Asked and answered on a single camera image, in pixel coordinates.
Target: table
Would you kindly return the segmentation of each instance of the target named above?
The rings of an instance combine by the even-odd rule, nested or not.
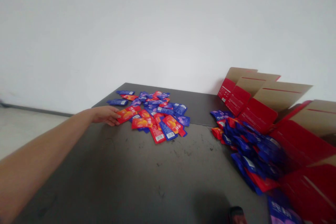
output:
[[[130,122],[92,124],[14,223],[225,223],[235,205],[249,224],[269,223],[266,196],[247,186],[211,127],[186,130],[156,145]]]

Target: snack packet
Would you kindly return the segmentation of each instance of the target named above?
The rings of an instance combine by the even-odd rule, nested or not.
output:
[[[179,133],[181,137],[185,137],[187,132],[184,130],[184,126],[176,121],[171,115],[166,116],[162,120],[175,134]]]
[[[224,133],[222,129],[220,128],[212,128],[211,129],[213,136],[218,139],[221,140],[222,139],[222,134]]]
[[[156,110],[158,113],[162,113],[162,114],[167,114],[167,115],[173,115],[174,111],[167,109],[167,108],[162,108],[162,107],[158,107]]]
[[[111,106],[125,106],[127,105],[128,101],[123,99],[113,99],[108,100],[107,103]]]
[[[152,134],[155,144],[162,143],[166,140],[164,133],[158,129],[156,124],[153,124],[153,126],[149,128],[149,130],[150,130],[150,133]]]
[[[162,94],[159,94],[157,95],[156,97],[159,98],[160,100],[163,100],[167,97],[169,97],[170,93],[162,93]]]
[[[146,110],[140,110],[140,111],[139,111],[139,115],[140,115],[142,118],[151,117],[151,115],[150,115]]]
[[[157,125],[157,128],[159,129],[159,130],[162,130],[161,129],[161,127],[160,127],[160,122],[161,122],[161,119],[160,119],[160,117],[165,117],[163,114],[161,114],[161,113],[156,113],[155,115],[154,115],[154,119],[155,119],[155,122],[156,122],[156,125]]]
[[[180,104],[176,110],[175,110],[175,115],[176,116],[184,116],[184,113],[187,111],[187,107],[184,106],[183,104]]]
[[[132,101],[131,106],[139,106],[141,104],[141,101],[138,98],[135,98],[134,101]]]
[[[139,106],[130,106],[130,107],[127,107],[123,110],[120,110],[117,112],[118,115],[120,115],[121,117],[118,118],[118,122],[120,124],[128,121],[129,119],[131,119],[133,116],[135,116],[141,108]]]
[[[134,95],[134,91],[127,91],[127,90],[118,90],[116,93],[118,93],[119,95]]]
[[[190,125],[190,117],[178,116],[177,121],[186,127],[189,127]]]
[[[165,138],[167,141],[170,141],[174,138],[177,137],[175,133],[164,123],[164,122],[159,122],[160,128],[162,129],[163,134],[165,135]]]
[[[134,100],[134,99],[136,99],[136,98],[138,98],[138,96],[132,96],[132,95],[128,95],[128,94],[122,94],[122,95],[120,95],[122,98],[125,98],[125,99],[127,99],[127,100]]]
[[[151,128],[153,126],[152,118],[135,118],[132,121],[132,129],[136,128]]]

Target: stain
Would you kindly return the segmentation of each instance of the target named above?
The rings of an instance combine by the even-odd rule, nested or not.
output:
[[[190,156],[192,154],[192,152],[188,152],[188,151],[184,150],[184,154],[186,154],[187,156]]]
[[[174,150],[174,152],[175,152],[175,155],[179,158],[180,155],[176,152],[176,150]]]
[[[165,197],[165,192],[161,189],[161,187],[159,186],[159,189],[158,189],[158,193],[159,193],[159,196],[161,198],[164,198]]]

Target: cardboard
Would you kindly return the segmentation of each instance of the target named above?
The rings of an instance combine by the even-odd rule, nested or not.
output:
[[[246,72],[257,72],[257,69],[231,67],[219,89],[218,96],[225,102],[233,91],[238,79]]]
[[[230,97],[226,100],[225,105],[233,113],[235,117],[245,108],[251,94],[244,89],[235,86]]]
[[[252,98],[240,113],[238,119],[249,123],[260,133],[266,134],[277,117],[278,113],[276,111]]]
[[[287,155],[284,171],[292,172],[336,154],[336,148],[292,120],[285,121],[270,136]]]
[[[277,81],[280,75],[259,73],[259,72],[246,72],[237,82],[237,86],[246,90],[253,97],[259,89],[265,84],[266,81]]]
[[[253,98],[280,112],[289,109],[311,87],[297,83],[266,81]]]
[[[284,120],[292,120],[318,137],[336,133],[336,102],[313,100],[304,102],[296,111],[293,111]]]

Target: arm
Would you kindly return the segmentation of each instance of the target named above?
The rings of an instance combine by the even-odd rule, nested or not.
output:
[[[119,125],[118,111],[111,106],[84,110],[1,160],[0,223],[14,220],[91,123]]]

